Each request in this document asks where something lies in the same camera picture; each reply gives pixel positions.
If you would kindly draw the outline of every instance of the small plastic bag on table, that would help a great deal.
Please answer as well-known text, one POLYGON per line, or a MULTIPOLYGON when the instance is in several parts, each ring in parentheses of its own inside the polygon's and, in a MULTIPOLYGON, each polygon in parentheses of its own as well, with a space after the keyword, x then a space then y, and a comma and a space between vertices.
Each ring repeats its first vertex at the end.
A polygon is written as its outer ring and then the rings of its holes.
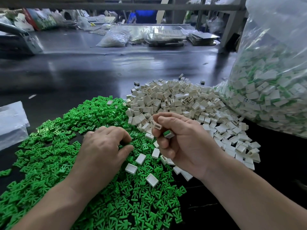
POLYGON ((0 151, 28 138, 30 126, 21 101, 0 107, 0 151))
POLYGON ((307 2, 247 0, 250 17, 221 99, 260 126, 307 138, 307 2))
POLYGON ((101 47, 125 47, 130 38, 130 31, 127 26, 112 27, 97 44, 101 47))

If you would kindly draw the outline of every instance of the person's right hand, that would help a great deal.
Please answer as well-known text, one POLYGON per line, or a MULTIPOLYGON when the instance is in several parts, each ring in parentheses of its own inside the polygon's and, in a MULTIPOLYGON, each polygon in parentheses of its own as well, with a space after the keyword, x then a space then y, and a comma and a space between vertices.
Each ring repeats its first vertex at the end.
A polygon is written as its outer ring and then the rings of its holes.
POLYGON ((153 118, 163 127, 161 130, 152 129, 161 154, 195 178, 202 180, 208 166, 225 154, 197 121, 171 112, 160 112, 153 118), (171 139, 165 138, 163 132, 167 129, 176 135, 171 139))

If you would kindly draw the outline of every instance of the person's left hand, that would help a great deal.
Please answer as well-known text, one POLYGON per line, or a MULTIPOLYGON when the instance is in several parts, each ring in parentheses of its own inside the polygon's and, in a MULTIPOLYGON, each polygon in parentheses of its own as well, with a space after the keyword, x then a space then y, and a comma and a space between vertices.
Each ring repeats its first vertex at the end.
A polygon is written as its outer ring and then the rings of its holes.
POLYGON ((134 149, 126 145, 118 150, 121 141, 131 142, 129 133, 121 127, 100 127, 87 132, 65 182, 76 192, 93 198, 112 181, 134 149))

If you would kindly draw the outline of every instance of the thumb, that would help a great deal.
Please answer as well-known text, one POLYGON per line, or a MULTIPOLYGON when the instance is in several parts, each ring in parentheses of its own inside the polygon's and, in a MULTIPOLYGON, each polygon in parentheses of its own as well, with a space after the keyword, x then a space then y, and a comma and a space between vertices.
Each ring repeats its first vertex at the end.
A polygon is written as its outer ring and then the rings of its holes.
POLYGON ((158 122, 166 129, 171 129, 175 134, 183 135, 188 127, 188 123, 175 117, 159 116, 158 122))
POLYGON ((128 144, 118 151, 118 156, 122 163, 126 160, 133 149, 134 147, 131 144, 128 144))

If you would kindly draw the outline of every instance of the pile of green plastic pieces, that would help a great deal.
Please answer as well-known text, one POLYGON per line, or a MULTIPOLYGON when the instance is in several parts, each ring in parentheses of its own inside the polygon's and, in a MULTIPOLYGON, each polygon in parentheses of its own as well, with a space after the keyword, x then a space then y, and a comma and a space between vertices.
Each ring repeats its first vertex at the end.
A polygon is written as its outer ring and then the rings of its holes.
MULTIPOLYGON (((68 175, 81 146, 72 140, 76 134, 100 126, 125 128, 135 149, 112 182, 87 205, 72 229, 162 229, 162 226, 169 228, 173 220, 182 221, 178 197, 186 193, 185 188, 171 184, 172 168, 151 157, 153 142, 127 124, 123 100, 116 98, 111 106, 107 105, 108 100, 113 100, 112 96, 86 100, 63 118, 44 122, 37 133, 21 143, 13 166, 25 173, 25 179, 10 183, 0 196, 0 228, 12 228, 50 188, 68 175), (140 153, 146 155, 142 166, 135 162, 140 153), (125 172, 127 163, 138 166, 135 175, 125 172), (146 181, 150 173, 159 179, 154 188, 146 181)), ((10 171, 0 172, 0 177, 10 171)))

